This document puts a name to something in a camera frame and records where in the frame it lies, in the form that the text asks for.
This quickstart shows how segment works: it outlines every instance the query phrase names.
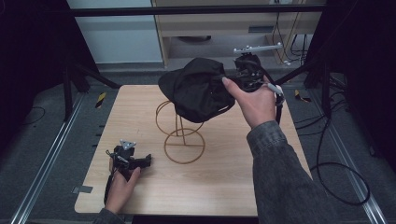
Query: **table top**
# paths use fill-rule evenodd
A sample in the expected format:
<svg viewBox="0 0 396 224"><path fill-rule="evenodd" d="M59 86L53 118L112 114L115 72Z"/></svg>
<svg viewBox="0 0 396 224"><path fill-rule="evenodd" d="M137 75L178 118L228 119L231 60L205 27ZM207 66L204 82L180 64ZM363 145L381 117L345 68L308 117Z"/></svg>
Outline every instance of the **table top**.
<svg viewBox="0 0 396 224"><path fill-rule="evenodd" d="M121 211L135 215L177 216L257 216L252 180L252 156L246 136L250 131L238 104L204 123L198 133L205 139L201 158L189 164L171 161L164 152L168 137L156 124L157 107L167 101L156 85L122 86L113 105L102 137L92 158L83 186L91 193L78 195L78 213L99 213L109 176L109 157L120 139L136 142L135 158L152 155L151 166L142 170L129 202ZM173 104L158 114L158 124L166 132L176 129ZM199 124L183 119L184 128ZM304 169L309 173L287 103L280 126L288 137ZM167 143L182 137L169 137ZM197 134L185 136L188 143L201 143ZM201 147L169 147L169 155L178 161L197 157Z"/></svg>

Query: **person's left hand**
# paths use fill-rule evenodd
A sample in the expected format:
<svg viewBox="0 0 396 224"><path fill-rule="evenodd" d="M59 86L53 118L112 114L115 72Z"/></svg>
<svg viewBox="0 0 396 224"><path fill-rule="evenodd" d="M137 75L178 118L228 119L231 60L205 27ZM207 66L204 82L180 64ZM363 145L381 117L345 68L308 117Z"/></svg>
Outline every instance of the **person's left hand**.
<svg viewBox="0 0 396 224"><path fill-rule="evenodd" d="M111 183L110 191L108 192L105 209L117 214L128 202L134 192L134 186L136 185L139 176L140 167L134 169L129 181L126 181L125 177L117 171L114 174L113 182Z"/></svg>

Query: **black cloth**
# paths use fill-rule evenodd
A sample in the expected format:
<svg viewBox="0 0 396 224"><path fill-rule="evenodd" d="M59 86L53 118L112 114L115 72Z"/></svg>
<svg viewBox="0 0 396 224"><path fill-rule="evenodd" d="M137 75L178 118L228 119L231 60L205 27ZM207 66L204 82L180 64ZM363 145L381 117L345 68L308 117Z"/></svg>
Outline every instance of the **black cloth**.
<svg viewBox="0 0 396 224"><path fill-rule="evenodd" d="M182 69L164 74L158 85L175 105L176 113L194 123L205 122L229 110L235 99L224 88L223 64L195 58Z"/></svg>

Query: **hand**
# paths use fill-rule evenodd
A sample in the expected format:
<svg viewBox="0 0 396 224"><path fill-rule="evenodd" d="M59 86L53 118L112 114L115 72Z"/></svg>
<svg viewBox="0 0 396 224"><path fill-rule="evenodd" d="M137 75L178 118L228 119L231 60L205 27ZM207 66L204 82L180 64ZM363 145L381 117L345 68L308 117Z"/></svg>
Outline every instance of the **hand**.
<svg viewBox="0 0 396 224"><path fill-rule="evenodd" d="M134 192L134 186L136 185L137 178L139 178L139 176L140 167L134 169L134 172L128 182L125 177L117 171L114 174L113 182L111 183L110 191L108 192L105 209L117 214L128 202Z"/></svg>
<svg viewBox="0 0 396 224"><path fill-rule="evenodd" d="M262 85L254 92L242 91L232 80L224 77L224 87L241 106L242 113L251 129L270 120L275 120L275 95L267 86Z"/></svg>

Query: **sweater sleeve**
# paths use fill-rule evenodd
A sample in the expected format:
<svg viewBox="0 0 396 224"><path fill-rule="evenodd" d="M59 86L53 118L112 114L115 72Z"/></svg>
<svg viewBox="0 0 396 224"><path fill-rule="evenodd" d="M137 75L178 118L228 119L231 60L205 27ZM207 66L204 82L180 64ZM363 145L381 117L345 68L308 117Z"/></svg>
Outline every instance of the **sweater sleeve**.
<svg viewBox="0 0 396 224"><path fill-rule="evenodd" d="M301 166L276 121L247 135L260 223L337 223L325 192Z"/></svg>
<svg viewBox="0 0 396 224"><path fill-rule="evenodd" d="M124 224L124 222L114 213L102 208L92 224Z"/></svg>

